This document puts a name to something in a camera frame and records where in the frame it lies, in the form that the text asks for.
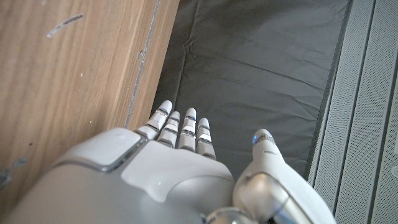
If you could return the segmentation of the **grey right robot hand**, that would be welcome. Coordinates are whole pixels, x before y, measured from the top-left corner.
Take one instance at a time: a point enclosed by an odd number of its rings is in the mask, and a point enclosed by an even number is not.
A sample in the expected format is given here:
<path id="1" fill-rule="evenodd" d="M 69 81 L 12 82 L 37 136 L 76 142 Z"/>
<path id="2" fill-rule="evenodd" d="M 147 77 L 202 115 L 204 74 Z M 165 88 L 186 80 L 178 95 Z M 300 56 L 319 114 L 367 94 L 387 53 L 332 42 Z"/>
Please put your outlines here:
<path id="1" fill-rule="evenodd" d="M 77 144 L 6 223 L 334 223 L 266 129 L 239 178 L 216 159 L 210 125 L 164 101 L 145 125 Z"/>

